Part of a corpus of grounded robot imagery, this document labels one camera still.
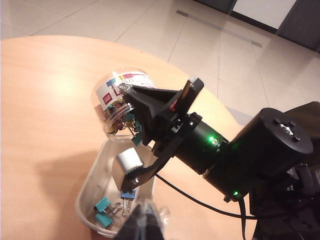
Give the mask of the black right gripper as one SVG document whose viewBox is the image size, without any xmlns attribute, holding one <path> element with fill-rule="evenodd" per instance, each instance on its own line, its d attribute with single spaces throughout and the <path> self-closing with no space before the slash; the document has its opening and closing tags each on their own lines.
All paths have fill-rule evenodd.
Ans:
<svg viewBox="0 0 320 240">
<path fill-rule="evenodd" d="M 114 157 L 111 175 L 117 189 L 127 193 L 148 182 L 170 158 L 195 158 L 202 145 L 202 117 L 188 113 L 191 104 L 178 100 L 181 90 L 130 84 L 120 84 L 119 90 L 141 124 L 142 143 L 155 141 L 153 152 L 148 147 L 131 147 Z"/>
</svg>

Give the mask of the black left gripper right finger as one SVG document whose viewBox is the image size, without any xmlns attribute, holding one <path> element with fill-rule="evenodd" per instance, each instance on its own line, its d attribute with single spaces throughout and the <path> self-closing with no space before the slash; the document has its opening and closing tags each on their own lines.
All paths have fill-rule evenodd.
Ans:
<svg viewBox="0 0 320 240">
<path fill-rule="evenodd" d="M 145 239 L 146 240 L 164 240 L 163 226 L 161 223 L 159 212 L 152 202 L 147 202 L 145 207 L 146 226 Z"/>
</svg>

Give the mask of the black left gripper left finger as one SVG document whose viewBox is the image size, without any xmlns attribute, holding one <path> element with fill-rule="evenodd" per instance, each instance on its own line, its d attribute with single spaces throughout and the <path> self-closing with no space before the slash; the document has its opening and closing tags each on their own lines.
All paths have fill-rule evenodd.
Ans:
<svg viewBox="0 0 320 240">
<path fill-rule="evenodd" d="M 125 223 L 122 225 L 115 240 L 144 240 L 145 214 L 142 204 L 138 204 Z"/>
</svg>

